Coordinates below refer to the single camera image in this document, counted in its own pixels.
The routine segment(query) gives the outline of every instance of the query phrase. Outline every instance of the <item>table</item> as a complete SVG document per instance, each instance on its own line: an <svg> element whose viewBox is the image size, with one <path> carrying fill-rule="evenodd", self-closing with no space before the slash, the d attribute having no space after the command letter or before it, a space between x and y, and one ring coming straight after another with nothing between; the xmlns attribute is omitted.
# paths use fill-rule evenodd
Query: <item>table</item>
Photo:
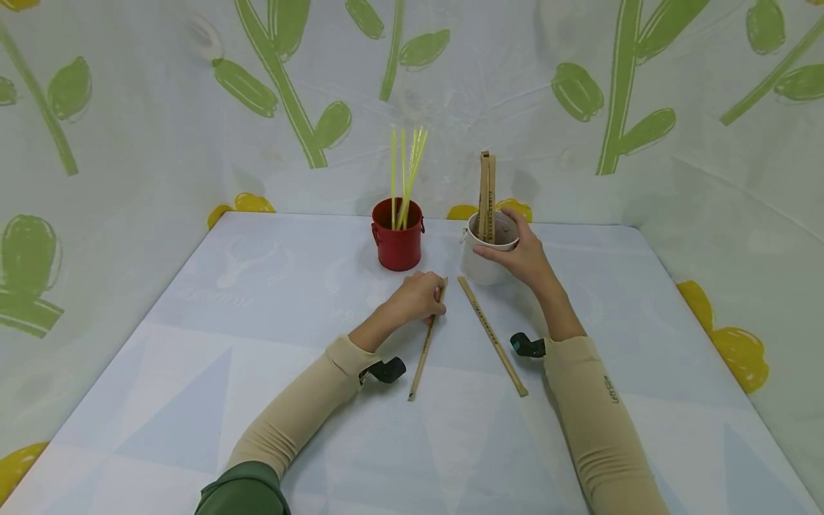
<svg viewBox="0 0 824 515"><path fill-rule="evenodd" d="M400 284L361 217L226 213L119 351L2 515L194 511L247 424ZM449 276L426 331L287 471L301 515L587 512L541 363L509 337L544 322L514 279L475 294L529 390L519 398L456 275L464 222L426 220L418 269ZM672 513L820 513L641 234L535 224L626 403Z"/></svg>

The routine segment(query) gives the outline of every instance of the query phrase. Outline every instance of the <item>yellow flower pattern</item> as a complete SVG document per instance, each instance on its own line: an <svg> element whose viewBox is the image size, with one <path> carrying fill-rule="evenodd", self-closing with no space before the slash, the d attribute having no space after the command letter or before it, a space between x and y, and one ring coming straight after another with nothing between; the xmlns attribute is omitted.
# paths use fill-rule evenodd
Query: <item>yellow flower pattern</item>
<svg viewBox="0 0 824 515"><path fill-rule="evenodd" d="M248 213L275 213L272 204L265 197L252 193L243 192L235 197L235 207L220 204L209 214L206 225L209 230L218 223L218 220L226 211L244 211Z"/></svg>
<svg viewBox="0 0 824 515"><path fill-rule="evenodd" d="M0 5L11 9L14 12L20 12L25 9L31 9L40 5L40 0L0 0Z"/></svg>
<svg viewBox="0 0 824 515"><path fill-rule="evenodd" d="M20 484L23 476L35 464L47 445L49 445L48 442L35 443L14 451L0 460L0 506Z"/></svg>
<svg viewBox="0 0 824 515"><path fill-rule="evenodd" d="M714 330L712 305L697 282L680 283L678 290L741 388L749 395L764 386L770 376L770 366L764 359L764 344L761 340L738 327Z"/></svg>
<svg viewBox="0 0 824 515"><path fill-rule="evenodd" d="M532 208L529 207L529 204L518 202L517 199L505 199L495 204L495 209L500 211L501 208L514 209L522 214L528 222L532 221ZM452 209L449 210L447 220L469 220L475 213L478 213L478 206L458 204L457 206L452 206Z"/></svg>

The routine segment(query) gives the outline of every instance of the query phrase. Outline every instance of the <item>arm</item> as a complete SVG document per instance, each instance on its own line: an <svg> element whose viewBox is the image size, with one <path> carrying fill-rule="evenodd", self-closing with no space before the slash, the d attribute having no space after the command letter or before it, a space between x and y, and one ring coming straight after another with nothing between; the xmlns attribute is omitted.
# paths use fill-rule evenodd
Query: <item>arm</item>
<svg viewBox="0 0 824 515"><path fill-rule="evenodd" d="M247 461L269 465L282 479L286 468L329 415L360 391L361 372L380 361L375 352L406 322L442 315L435 301L443 280L415 273L349 335L326 351L258 415L229 457L227 469Z"/></svg>
<svg viewBox="0 0 824 515"><path fill-rule="evenodd" d="M526 219L509 209L520 241L511 252L478 246L535 293L546 318L544 369L558 401L578 480L596 515L665 515L663 502L630 414L584 330L543 245Z"/></svg>

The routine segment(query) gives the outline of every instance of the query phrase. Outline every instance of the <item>patterned wallpaper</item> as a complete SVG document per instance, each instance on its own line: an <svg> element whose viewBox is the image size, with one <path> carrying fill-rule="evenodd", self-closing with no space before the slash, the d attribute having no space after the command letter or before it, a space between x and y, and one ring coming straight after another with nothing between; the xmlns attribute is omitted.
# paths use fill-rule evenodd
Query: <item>patterned wallpaper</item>
<svg viewBox="0 0 824 515"><path fill-rule="evenodd" d="M223 213L369 213L423 125L427 217L488 148L639 227L824 503L820 3L0 0L0 499Z"/></svg>

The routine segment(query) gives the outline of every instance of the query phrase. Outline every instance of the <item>beige arm sleeve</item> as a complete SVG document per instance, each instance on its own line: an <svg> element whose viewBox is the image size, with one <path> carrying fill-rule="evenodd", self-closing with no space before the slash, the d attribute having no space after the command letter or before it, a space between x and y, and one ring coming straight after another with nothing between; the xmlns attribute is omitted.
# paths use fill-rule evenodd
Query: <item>beige arm sleeve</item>
<svg viewBox="0 0 824 515"><path fill-rule="evenodd" d="M595 515L667 515L630 414L592 339L545 340L544 369Z"/></svg>
<svg viewBox="0 0 824 515"><path fill-rule="evenodd" d="M280 479L329 415L361 389L363 370L380 361L341 335L251 423L229 457L227 469L262 461Z"/></svg>

